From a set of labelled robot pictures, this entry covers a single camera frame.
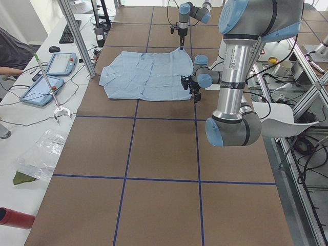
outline keyboard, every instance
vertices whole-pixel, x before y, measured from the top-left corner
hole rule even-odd
[[[81,25],[81,20],[77,19],[76,23],[77,26],[80,27]],[[68,27],[68,25],[66,24],[64,30],[63,30],[63,34],[61,35],[61,38],[59,40],[60,44],[71,44],[74,42],[74,38],[73,38],[73,34],[71,32],[71,29]]]

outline red cylinder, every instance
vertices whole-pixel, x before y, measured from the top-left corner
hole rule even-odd
[[[12,209],[0,208],[0,224],[9,227],[30,229],[34,223],[35,216],[24,214]]]

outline computer mouse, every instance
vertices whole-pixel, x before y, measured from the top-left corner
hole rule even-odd
[[[57,46],[51,46],[49,48],[50,53],[59,52],[59,51],[60,51],[60,47],[57,47]]]

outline clear plastic bag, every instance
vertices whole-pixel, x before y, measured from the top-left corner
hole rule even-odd
[[[34,146],[23,153],[16,161],[17,171],[49,181],[62,153],[67,133],[47,130]]]

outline white desk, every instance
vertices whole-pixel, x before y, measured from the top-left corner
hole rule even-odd
[[[75,15],[76,19],[82,20],[80,30],[87,49],[91,49],[93,46],[97,45],[95,34],[93,32],[93,26],[90,23],[90,17],[91,15],[89,14]],[[65,18],[62,18],[38,50],[37,54],[41,62],[48,62],[50,60],[52,55],[52,53],[48,52],[50,46],[59,46],[61,52],[75,52],[77,54],[77,58],[81,58],[76,44],[60,45],[58,43],[65,24],[66,20]],[[71,76],[75,74],[81,65],[83,64],[77,63],[74,71],[71,73]],[[33,58],[26,69],[34,66],[37,66],[37,62]],[[32,76],[34,74],[23,74],[15,82],[15,85],[32,85]],[[88,71],[85,67],[75,76],[74,82],[79,85],[79,89],[77,90],[76,95],[65,104],[65,107],[70,109],[72,113],[77,111],[89,82]],[[14,90],[14,88],[12,91],[18,96],[22,96],[22,94],[26,91],[25,89]],[[65,84],[58,93],[58,101],[61,103],[65,102],[71,95],[73,95],[76,88],[77,86],[72,82]],[[0,105],[11,104],[17,101],[19,101],[19,99],[16,96],[12,93],[7,93]],[[55,108],[56,105],[54,101],[51,101],[44,107],[37,107],[20,102],[19,104],[10,106],[1,106],[0,116],[5,121],[27,125],[53,116]],[[2,122],[2,124],[12,132],[12,135],[8,139],[0,139],[0,207],[6,207],[23,213],[36,215],[46,192],[48,182],[36,180],[31,183],[24,183],[14,186],[13,177],[16,170],[13,163],[17,157],[29,150],[47,129],[69,132],[74,122],[74,118],[75,116],[72,116],[72,119],[68,116],[63,116],[60,118],[60,124],[58,124],[55,119],[50,119],[29,127],[14,126]],[[24,245],[29,232],[30,230],[0,225],[0,244],[8,246],[22,246]]]

